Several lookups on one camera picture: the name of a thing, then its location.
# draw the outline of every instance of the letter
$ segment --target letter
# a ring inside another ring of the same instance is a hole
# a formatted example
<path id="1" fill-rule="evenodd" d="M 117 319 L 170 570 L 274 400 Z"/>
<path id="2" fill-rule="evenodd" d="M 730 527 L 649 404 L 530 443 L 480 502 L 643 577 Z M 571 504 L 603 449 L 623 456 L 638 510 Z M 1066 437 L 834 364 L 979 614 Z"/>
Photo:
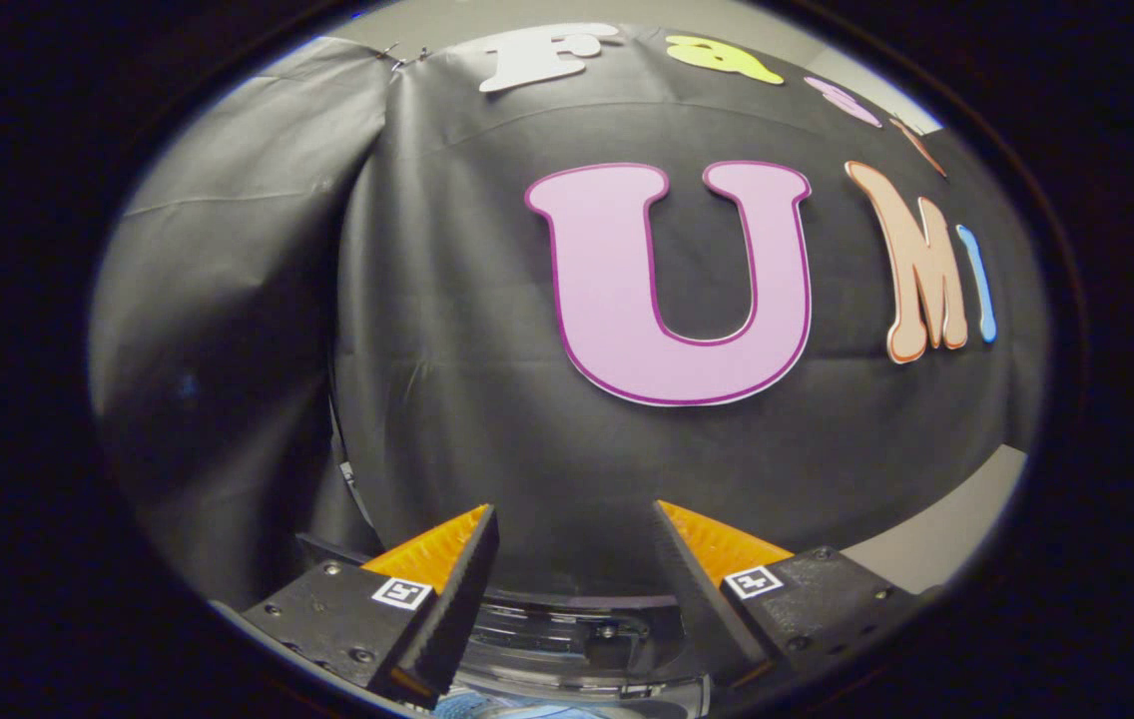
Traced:
<path id="1" fill-rule="evenodd" d="M 941 168 L 940 163 L 937 163 L 936 158 L 931 158 L 931 153 L 926 151 L 926 146 L 922 144 L 922 141 L 919 139 L 917 136 L 915 136 L 908 128 L 905 127 L 904 122 L 897 120 L 896 118 L 891 118 L 890 122 L 892 124 L 892 126 L 898 127 L 899 132 L 904 133 L 905 137 L 907 137 L 909 142 L 913 142 L 913 146 L 915 146 L 915 149 L 917 149 L 917 151 L 922 153 L 922 158 L 926 158 L 928 163 L 931 163 L 931 167 L 936 168 L 937 172 L 940 172 L 940 177 L 945 179 L 949 178 L 949 174 L 945 172 L 945 168 Z"/>
<path id="2" fill-rule="evenodd" d="M 763 67 L 762 61 L 741 50 L 739 46 L 686 35 L 670 35 L 663 40 L 672 42 L 672 46 L 668 46 L 666 51 L 675 60 L 695 65 L 697 68 L 739 73 L 768 85 L 785 85 L 785 78 Z"/>
<path id="3" fill-rule="evenodd" d="M 619 32 L 607 24 L 581 23 L 503 33 L 486 46 L 489 53 L 496 53 L 496 74 L 483 81 L 480 91 L 496 92 L 579 73 L 585 69 L 582 60 L 564 60 L 558 54 L 593 58 L 603 51 L 595 36 Z"/>
<path id="4" fill-rule="evenodd" d="M 855 101 L 855 98 L 847 94 L 845 90 L 841 90 L 841 87 L 829 85 L 828 82 L 823 82 L 822 79 L 816 79 L 814 77 L 804 79 L 807 81 L 807 85 L 811 87 L 816 87 L 816 90 L 823 94 L 823 99 L 836 104 L 845 111 L 845 113 L 860 118 L 861 120 L 871 124 L 874 128 L 882 127 L 881 121 L 879 121 L 877 117 L 873 117 L 873 113 L 863 109 L 863 107 L 860 105 L 860 102 Z"/>
<path id="5" fill-rule="evenodd" d="M 980 243 L 974 239 L 974 234 L 963 225 L 956 225 L 958 237 L 963 245 L 967 247 L 967 257 L 971 259 L 971 272 L 974 272 L 974 284 L 980 288 L 980 336 L 985 341 L 997 339 L 997 319 L 992 315 L 992 296 L 988 294 L 988 274 L 983 273 L 983 257 L 980 255 Z"/>
<path id="6" fill-rule="evenodd" d="M 846 174 L 869 196 L 887 237 L 891 279 L 896 284 L 896 323 L 887 332 L 887 354 L 899 364 L 917 360 L 926 352 L 928 329 L 932 347 L 940 346 L 941 338 L 949 349 L 965 346 L 963 281 L 945 214 L 933 202 L 919 196 L 920 229 L 905 200 L 881 172 L 852 161 L 846 163 Z"/>
<path id="7" fill-rule="evenodd" d="M 669 189 L 649 164 L 564 170 L 532 183 L 527 208 L 549 221 L 555 301 L 567 356 L 617 397 L 643 405 L 723 405 L 762 391 L 803 354 L 811 288 L 799 172 L 771 163 L 713 163 L 704 184 L 736 202 L 753 304 L 742 327 L 688 339 L 660 319 L 650 205 Z"/>

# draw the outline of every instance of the letter u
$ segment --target letter u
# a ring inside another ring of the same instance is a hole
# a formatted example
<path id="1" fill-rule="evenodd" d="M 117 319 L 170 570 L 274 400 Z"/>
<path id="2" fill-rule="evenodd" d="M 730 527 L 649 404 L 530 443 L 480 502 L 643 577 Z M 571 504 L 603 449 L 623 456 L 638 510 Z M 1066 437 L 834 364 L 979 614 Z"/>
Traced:
<path id="1" fill-rule="evenodd" d="M 598 387 L 643 405 L 723 405 L 776 383 L 803 354 L 811 287 L 798 202 L 803 174 L 771 163 L 704 168 L 744 225 L 748 319 L 727 337 L 689 339 L 660 319 L 650 205 L 669 189 L 650 164 L 590 164 L 552 174 L 525 202 L 549 221 L 558 328 L 567 356 Z"/>

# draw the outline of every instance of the letter m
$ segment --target letter m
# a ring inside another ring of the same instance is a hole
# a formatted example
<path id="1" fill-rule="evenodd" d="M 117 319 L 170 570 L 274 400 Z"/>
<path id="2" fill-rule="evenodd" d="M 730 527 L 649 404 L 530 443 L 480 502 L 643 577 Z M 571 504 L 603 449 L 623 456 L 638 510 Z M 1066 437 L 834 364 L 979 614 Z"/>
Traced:
<path id="1" fill-rule="evenodd" d="M 896 323 L 887 332 L 887 354 L 896 363 L 912 363 L 926 352 L 928 336 L 932 347 L 940 346 L 941 339 L 949 349 L 963 347 L 967 340 L 963 281 L 945 214 L 919 196 L 919 228 L 899 192 L 881 172 L 852 161 L 846 163 L 846 174 L 869 196 L 887 238 L 896 284 Z"/>

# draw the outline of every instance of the blue object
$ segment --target blue object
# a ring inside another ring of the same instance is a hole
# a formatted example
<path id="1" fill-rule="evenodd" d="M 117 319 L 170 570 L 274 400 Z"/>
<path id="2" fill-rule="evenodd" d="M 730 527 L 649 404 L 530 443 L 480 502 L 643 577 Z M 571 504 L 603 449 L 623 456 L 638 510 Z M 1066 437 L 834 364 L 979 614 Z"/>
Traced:
<path id="1" fill-rule="evenodd" d="M 988 295 L 988 274 L 983 273 L 980 243 L 974 239 L 974 234 L 964 225 L 958 225 L 956 230 L 958 230 L 958 237 L 963 238 L 963 245 L 967 247 L 967 257 L 971 259 L 971 270 L 974 272 L 974 284 L 980 288 L 980 333 L 985 341 L 996 340 L 997 319 L 992 315 L 992 297 Z"/>

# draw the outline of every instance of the black fabric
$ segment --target black fabric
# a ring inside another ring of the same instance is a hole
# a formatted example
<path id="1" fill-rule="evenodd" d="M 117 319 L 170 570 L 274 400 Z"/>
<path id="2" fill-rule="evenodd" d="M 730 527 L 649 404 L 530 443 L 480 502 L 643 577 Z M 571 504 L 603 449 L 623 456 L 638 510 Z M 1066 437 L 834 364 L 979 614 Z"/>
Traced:
<path id="1" fill-rule="evenodd" d="M 339 265 L 338 411 L 363 497 L 387 543 L 480 502 L 499 506 L 493 586 L 666 592 L 645 523 L 662 498 L 794 551 L 846 547 L 967 479 L 1002 442 L 1027 447 L 1049 322 L 1032 246 L 960 142 L 926 136 L 942 179 L 889 113 L 843 113 L 803 69 L 758 54 L 773 87 L 666 54 L 663 29 L 623 27 L 577 76 L 485 95 L 493 54 L 468 44 L 390 81 L 388 122 L 356 184 Z M 803 172 L 813 327 L 777 386 L 725 406 L 658 408 L 609 396 L 573 369 L 555 322 L 548 227 L 532 181 L 591 163 L 650 163 L 663 319 L 720 337 L 748 308 L 735 205 L 701 183 L 720 160 Z M 892 364 L 882 234 L 843 170 L 887 174 L 976 232 L 999 337 Z"/>
<path id="2" fill-rule="evenodd" d="M 1024 228 L 963 143 L 924 137 L 946 181 L 871 102 L 881 129 L 794 65 L 759 54 L 786 77 L 768 86 L 669 58 L 666 35 L 623 27 L 579 76 L 497 95 L 477 90 L 496 59 L 475 45 L 390 73 L 392 58 L 320 40 L 156 161 L 103 260 L 92 389 L 112 473 L 197 590 L 252 606 L 297 573 L 294 532 L 375 541 L 336 471 L 333 332 L 336 408 L 380 540 L 494 502 L 499 590 L 668 593 L 641 521 L 654 498 L 794 551 L 846 547 L 930 506 L 1001 442 L 1029 449 L 1046 301 Z M 750 293 L 736 208 L 700 179 L 720 160 L 811 183 L 803 358 L 725 406 L 609 396 L 562 350 L 548 227 L 523 191 L 582 164 L 663 169 L 663 319 L 721 336 Z M 976 232 L 995 345 L 954 234 L 968 346 L 891 363 L 887 249 L 846 160 Z"/>
<path id="3" fill-rule="evenodd" d="M 295 526 L 356 527 L 331 513 L 349 497 L 324 354 L 340 214 L 390 67 L 320 37 L 236 87 L 149 170 L 98 278 L 111 473 L 194 587 L 238 609 L 294 578 Z"/>

